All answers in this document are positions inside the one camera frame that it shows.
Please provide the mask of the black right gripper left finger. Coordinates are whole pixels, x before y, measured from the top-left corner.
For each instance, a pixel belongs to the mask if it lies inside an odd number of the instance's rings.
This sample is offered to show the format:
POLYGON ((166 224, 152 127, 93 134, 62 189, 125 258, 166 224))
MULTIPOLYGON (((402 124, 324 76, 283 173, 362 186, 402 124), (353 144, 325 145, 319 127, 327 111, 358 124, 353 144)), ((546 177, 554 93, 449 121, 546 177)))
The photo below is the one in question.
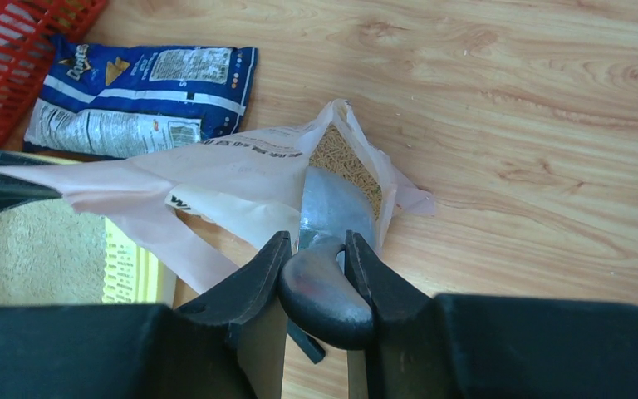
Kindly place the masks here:
POLYGON ((183 342, 183 398, 279 398, 287 315, 277 283, 292 256, 290 234, 275 233, 244 266, 177 308, 196 334, 183 342))

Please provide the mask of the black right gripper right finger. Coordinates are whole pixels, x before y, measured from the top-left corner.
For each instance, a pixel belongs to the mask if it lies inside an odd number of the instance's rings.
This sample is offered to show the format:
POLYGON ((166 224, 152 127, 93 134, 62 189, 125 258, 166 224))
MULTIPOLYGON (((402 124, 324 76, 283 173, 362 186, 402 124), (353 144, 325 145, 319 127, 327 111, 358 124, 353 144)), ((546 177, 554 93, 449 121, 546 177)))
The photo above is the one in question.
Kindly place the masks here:
POLYGON ((357 232, 346 233, 345 275, 368 302, 373 327, 347 354, 350 398, 427 398, 420 370, 429 364, 423 319, 429 297, 386 265, 357 232))

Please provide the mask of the metal litter scoop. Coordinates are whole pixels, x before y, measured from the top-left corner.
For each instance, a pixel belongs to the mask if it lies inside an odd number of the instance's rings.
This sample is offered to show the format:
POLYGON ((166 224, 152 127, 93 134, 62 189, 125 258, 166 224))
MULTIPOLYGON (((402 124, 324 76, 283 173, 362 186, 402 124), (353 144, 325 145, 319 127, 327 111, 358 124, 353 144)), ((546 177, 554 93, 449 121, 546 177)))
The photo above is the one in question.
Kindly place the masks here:
POLYGON ((374 334, 372 311, 344 274, 346 234, 377 244, 367 195, 338 174, 309 167, 305 176, 298 251, 282 268, 279 298, 303 332, 355 350, 374 334))

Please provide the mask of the black bag clip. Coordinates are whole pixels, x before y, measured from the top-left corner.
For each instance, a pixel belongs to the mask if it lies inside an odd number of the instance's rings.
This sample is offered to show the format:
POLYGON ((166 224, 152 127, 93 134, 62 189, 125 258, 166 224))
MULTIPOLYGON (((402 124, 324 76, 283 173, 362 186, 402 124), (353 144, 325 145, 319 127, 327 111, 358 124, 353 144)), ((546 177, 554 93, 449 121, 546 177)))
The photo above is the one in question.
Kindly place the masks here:
POLYGON ((287 322, 287 333, 313 364, 318 364, 325 358, 324 347, 314 337, 302 331, 292 320, 287 322))

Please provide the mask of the pink cat litter bag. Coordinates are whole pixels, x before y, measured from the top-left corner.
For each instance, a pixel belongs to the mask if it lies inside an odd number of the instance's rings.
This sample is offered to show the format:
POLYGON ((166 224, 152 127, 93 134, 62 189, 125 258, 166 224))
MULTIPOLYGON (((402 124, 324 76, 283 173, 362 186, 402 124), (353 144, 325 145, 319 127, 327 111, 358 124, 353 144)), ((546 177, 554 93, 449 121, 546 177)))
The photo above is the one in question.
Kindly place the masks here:
POLYGON ((176 211, 199 215, 255 248, 279 231, 296 239, 306 170, 329 127, 339 130, 380 186, 378 239, 385 238, 394 212, 434 213, 433 195, 369 143, 342 99, 302 126, 245 131, 125 160, 0 166, 0 174, 52 188, 74 210, 105 216, 203 293, 237 267, 176 211))

